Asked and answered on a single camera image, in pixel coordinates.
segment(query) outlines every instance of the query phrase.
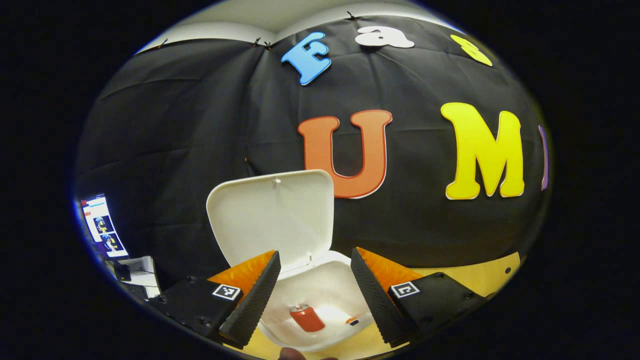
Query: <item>yellow letter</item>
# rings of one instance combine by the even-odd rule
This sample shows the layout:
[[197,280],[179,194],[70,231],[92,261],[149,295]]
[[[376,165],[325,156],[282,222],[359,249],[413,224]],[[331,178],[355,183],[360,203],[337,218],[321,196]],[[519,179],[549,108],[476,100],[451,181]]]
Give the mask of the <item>yellow letter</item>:
[[493,135],[475,107],[462,102],[449,102],[440,108],[442,115],[453,123],[458,147],[456,178],[446,189],[451,200],[475,199],[480,193],[476,182],[476,160],[480,167],[487,196],[500,184],[502,197],[520,196],[524,192],[522,178],[522,140],[520,121],[508,112],[500,112],[498,137]]
[[469,54],[469,56],[471,56],[475,61],[483,63],[487,66],[493,66],[491,60],[489,60],[489,58],[487,58],[486,55],[483,54],[480,49],[478,49],[478,46],[475,46],[474,44],[471,44],[469,40],[456,35],[451,35],[451,38],[453,39],[453,41],[460,44],[460,47],[465,51],[465,53]]

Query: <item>white wall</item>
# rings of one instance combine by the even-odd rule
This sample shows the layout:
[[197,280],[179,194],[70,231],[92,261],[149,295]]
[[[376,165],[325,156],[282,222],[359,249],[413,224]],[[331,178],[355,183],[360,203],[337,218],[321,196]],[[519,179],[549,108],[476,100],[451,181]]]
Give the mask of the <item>white wall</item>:
[[[309,2],[316,4],[313,7],[300,6],[300,0],[287,0],[284,2],[282,0],[274,1],[278,4],[277,9],[280,9],[279,6],[283,6],[283,3],[291,3],[290,10],[280,10],[279,12],[275,12],[270,6],[268,0],[228,0],[180,21],[175,26],[160,34],[138,52],[159,46],[165,40],[166,44],[197,38],[226,38],[251,43],[253,43],[256,38],[261,38],[260,44],[264,44],[264,42],[276,42],[311,26],[337,19],[348,18],[349,14],[347,11],[351,12],[354,16],[395,15],[411,17],[414,19],[434,22],[460,31],[443,20],[440,20],[432,13],[428,12],[428,10],[400,0],[394,1],[394,4],[353,4],[350,3],[350,1],[345,0],[325,1],[324,3],[319,1]],[[251,13],[253,15],[248,16],[246,13],[246,7],[251,3],[253,3],[255,7],[253,7],[253,12]],[[318,3],[323,5],[322,8],[324,8],[324,10],[322,10],[322,8],[317,8]],[[327,3],[342,4],[327,9]],[[269,8],[271,9],[271,12],[262,11],[260,9],[261,7]],[[309,11],[311,11],[311,15],[303,17],[302,14],[307,14]],[[220,19],[236,20],[237,22],[221,21]]]

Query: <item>blue letter f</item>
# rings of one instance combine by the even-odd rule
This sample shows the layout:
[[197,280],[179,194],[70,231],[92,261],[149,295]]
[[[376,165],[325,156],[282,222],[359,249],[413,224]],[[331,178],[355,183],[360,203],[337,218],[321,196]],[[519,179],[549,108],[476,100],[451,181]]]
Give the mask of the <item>blue letter f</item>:
[[[304,40],[297,43],[280,59],[281,62],[288,61],[296,68],[300,73],[300,84],[309,84],[315,79],[322,71],[325,71],[331,60],[325,58],[318,60],[314,55],[324,55],[329,51],[329,48],[319,41],[315,41],[324,37],[324,33],[315,32],[309,34]],[[308,44],[309,50],[305,50],[305,46]]]

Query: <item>soda can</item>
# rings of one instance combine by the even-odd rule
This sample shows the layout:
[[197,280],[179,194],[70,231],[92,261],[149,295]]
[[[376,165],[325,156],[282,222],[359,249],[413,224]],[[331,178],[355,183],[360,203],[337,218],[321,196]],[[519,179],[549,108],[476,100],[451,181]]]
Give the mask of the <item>soda can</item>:
[[306,332],[324,329],[324,323],[320,320],[314,308],[309,305],[292,306],[289,308],[289,314]]

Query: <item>desk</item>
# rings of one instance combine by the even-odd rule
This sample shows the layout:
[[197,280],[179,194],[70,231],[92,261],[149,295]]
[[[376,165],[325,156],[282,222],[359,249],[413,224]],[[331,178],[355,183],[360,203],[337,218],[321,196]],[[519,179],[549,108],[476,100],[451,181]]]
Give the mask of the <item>desk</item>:
[[[516,252],[504,258],[481,264],[450,268],[411,268],[411,270],[423,276],[431,275],[435,272],[443,272],[478,295],[486,297],[499,291],[509,278],[515,274],[519,266],[520,256]],[[305,352],[303,355],[307,360],[320,360],[325,357],[353,360],[383,354],[406,345],[408,343],[391,349],[391,346],[382,340],[382,335],[380,335],[376,324],[372,323],[361,332],[330,348],[318,352]],[[272,343],[259,328],[256,328],[251,341],[243,350],[238,350],[228,345],[225,346],[244,354],[269,360],[278,359],[281,349]]]
[[[137,259],[120,260],[120,264],[127,265],[131,273],[131,281],[122,281],[125,284],[142,285],[147,290],[148,297],[160,295],[158,280],[156,277],[156,264],[151,256],[143,256]],[[109,271],[115,277],[113,268],[108,266]]]

